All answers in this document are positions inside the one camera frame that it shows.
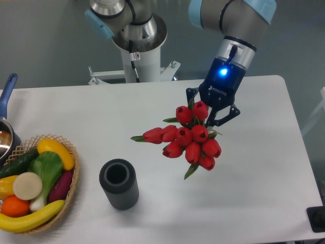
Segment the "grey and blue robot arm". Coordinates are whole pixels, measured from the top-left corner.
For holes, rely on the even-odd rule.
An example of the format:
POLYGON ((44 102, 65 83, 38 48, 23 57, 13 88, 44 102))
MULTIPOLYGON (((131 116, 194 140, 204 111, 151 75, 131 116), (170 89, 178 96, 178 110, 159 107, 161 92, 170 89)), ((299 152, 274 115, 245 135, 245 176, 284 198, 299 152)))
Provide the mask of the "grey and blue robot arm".
MULTIPOLYGON (((240 114, 235 94, 276 11, 275 1, 191 1, 190 22, 224 38, 203 83, 188 88, 187 99, 199 95, 211 108, 209 128, 240 114)), ((162 79, 160 48, 167 27, 152 10, 152 1, 90 1, 85 11, 90 27, 120 49, 128 83, 162 79)))

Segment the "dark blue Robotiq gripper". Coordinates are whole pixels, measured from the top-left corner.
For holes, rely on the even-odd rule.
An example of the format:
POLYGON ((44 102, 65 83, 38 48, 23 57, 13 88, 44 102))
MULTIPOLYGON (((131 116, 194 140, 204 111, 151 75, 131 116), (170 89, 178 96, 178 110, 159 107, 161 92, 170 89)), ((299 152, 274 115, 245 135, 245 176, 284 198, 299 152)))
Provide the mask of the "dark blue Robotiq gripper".
POLYGON ((198 93, 200 93, 201 100, 208 106, 230 105, 228 115, 220 119, 216 119, 219 110, 212 108, 205 123, 206 127, 220 127, 241 113, 233 103, 235 101, 235 94, 245 73, 246 71, 244 69, 215 58, 207 77, 200 84, 199 88, 186 89, 188 107, 194 106, 194 98, 198 93))

